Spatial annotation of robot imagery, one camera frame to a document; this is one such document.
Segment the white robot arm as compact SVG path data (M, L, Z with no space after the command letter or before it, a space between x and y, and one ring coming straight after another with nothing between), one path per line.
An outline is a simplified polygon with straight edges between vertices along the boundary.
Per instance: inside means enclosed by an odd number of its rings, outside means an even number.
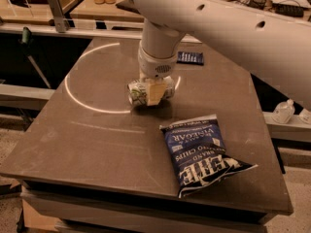
M311 109L311 23L222 0L134 0L145 18L142 78L172 73L177 47L192 35Z

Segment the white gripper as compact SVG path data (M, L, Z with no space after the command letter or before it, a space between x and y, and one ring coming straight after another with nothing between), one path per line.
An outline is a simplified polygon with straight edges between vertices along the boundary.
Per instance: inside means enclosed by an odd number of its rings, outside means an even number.
M162 99L167 84L164 81L175 67L177 54L167 58L152 57L142 47L138 50L139 77L146 79L147 105L155 106Z

